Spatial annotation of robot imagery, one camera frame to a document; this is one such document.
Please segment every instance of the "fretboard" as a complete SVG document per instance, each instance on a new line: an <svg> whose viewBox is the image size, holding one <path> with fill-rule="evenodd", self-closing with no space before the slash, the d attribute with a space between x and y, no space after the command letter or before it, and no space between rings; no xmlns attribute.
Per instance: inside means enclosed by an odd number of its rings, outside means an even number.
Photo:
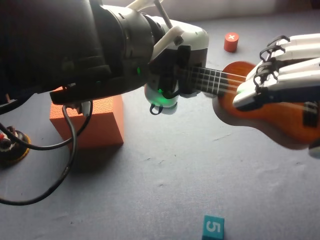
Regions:
<svg viewBox="0 0 320 240"><path fill-rule="evenodd" d="M228 89L227 75L219 70L194 66L178 69L177 75L190 88L215 96L223 96Z"/></svg>

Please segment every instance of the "ukulele body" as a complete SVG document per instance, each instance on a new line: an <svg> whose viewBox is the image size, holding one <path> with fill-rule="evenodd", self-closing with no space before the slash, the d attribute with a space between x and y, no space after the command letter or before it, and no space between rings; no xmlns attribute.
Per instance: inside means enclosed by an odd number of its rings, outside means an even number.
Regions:
<svg viewBox="0 0 320 240"><path fill-rule="evenodd" d="M244 61L236 61L224 68L228 84L238 86L255 66ZM316 126L304 125L303 103L270 103L260 109L239 111L233 106L235 93L226 92L213 99L216 115L226 124L253 127L278 144L289 149L304 149L320 138L320 122Z"/></svg>

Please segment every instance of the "robotic hand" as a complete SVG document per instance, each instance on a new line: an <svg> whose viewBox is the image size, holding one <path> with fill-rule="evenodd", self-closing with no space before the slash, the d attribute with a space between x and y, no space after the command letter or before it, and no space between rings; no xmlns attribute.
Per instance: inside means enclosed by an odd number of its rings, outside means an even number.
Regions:
<svg viewBox="0 0 320 240"><path fill-rule="evenodd" d="M304 103L304 128L319 126L320 33L280 36L260 52L262 61L237 88L233 106L252 111L272 103ZM320 158L320 138L309 145L309 154Z"/></svg>

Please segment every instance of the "ukulele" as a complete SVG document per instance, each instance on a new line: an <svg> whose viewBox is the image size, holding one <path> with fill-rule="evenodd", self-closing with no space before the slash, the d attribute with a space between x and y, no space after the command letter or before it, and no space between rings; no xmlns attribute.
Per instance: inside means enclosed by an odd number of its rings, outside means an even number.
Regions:
<svg viewBox="0 0 320 240"><path fill-rule="evenodd" d="M236 61L223 71L188 67L184 76L188 86L213 98L213 109L220 120L232 126L253 127L289 149L304 149L320 137L317 103L269 103L252 111L233 106L238 86L255 65Z"/></svg>

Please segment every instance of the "white wall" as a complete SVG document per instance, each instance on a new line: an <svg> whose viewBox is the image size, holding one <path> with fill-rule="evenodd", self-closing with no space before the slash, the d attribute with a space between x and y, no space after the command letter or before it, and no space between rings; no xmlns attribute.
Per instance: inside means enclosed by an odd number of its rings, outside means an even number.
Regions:
<svg viewBox="0 0 320 240"><path fill-rule="evenodd" d="M106 5L127 6L131 0L103 0ZM289 0L164 0L169 17L180 21L197 21L223 17L271 14L282 11ZM159 15L155 7L143 10Z"/></svg>

